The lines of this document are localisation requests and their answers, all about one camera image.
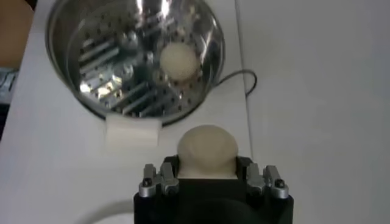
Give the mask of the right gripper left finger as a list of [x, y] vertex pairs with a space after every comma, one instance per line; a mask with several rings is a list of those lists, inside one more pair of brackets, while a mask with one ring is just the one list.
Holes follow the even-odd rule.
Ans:
[[138, 195], [142, 198], [151, 198], [158, 193], [163, 195], [178, 193], [179, 168], [180, 161], [177, 155], [166, 157], [159, 172], [153, 164], [146, 164], [143, 169], [143, 179], [138, 187]]

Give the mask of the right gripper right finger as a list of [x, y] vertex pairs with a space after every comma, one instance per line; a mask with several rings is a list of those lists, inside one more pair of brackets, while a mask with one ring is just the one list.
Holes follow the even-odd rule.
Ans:
[[236, 157], [236, 176], [246, 182], [250, 192], [272, 198], [288, 198], [289, 187], [276, 166], [267, 165], [262, 170], [250, 158]]

